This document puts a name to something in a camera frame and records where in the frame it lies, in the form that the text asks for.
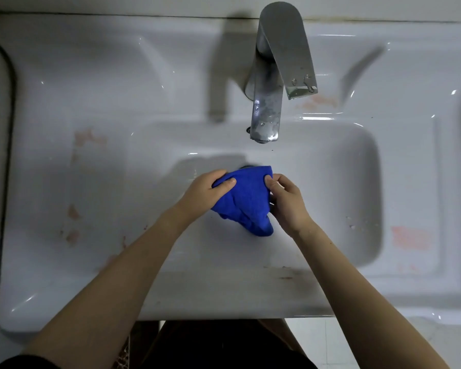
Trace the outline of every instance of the blue cloth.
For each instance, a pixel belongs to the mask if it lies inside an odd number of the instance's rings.
[[[270,166],[243,168],[222,176],[212,187],[230,178],[235,178],[237,182],[212,210],[223,219],[237,221],[255,235],[272,235],[273,227],[267,216],[270,212],[270,191],[264,184],[266,175],[273,176]]]

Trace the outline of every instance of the chrome faucet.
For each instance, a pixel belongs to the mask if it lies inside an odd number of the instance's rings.
[[[259,16],[255,59],[244,93],[254,102],[250,137],[277,141],[283,86],[290,99],[318,92],[304,23],[287,2],[273,2]]]

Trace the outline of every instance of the person's right arm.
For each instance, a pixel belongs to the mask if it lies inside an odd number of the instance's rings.
[[[293,238],[323,289],[362,369],[448,369],[447,364],[338,250],[285,176],[267,176],[271,213]]]

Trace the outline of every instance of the person's left hand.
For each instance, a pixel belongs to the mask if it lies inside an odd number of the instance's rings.
[[[236,179],[231,178],[212,188],[215,180],[226,173],[226,170],[215,170],[198,176],[174,207],[180,210],[190,223],[195,221],[235,186]]]

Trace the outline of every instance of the sink basin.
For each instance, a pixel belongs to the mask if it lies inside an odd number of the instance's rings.
[[[41,329],[200,173],[271,165],[406,316],[461,323],[461,25],[306,23],[319,94],[250,140],[257,21],[0,17],[18,71],[0,325]],[[272,218],[208,212],[141,319],[331,314]]]

